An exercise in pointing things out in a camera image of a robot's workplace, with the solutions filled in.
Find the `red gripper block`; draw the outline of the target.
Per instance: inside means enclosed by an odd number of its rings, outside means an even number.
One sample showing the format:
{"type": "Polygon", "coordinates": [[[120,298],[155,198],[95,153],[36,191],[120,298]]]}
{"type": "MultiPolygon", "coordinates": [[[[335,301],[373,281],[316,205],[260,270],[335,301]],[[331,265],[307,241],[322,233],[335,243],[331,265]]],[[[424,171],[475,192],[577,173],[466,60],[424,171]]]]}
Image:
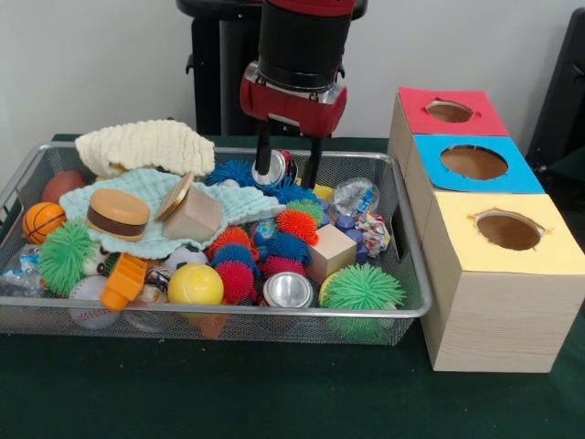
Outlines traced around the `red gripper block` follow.
{"type": "Polygon", "coordinates": [[[271,165],[272,120],[296,127],[311,138],[311,154],[303,172],[303,187],[314,189],[322,158],[323,139],[338,126],[346,108],[347,87],[335,83],[326,91],[290,91],[261,74],[257,62],[244,70],[239,87],[242,111],[261,120],[254,169],[267,175],[271,165]]]}

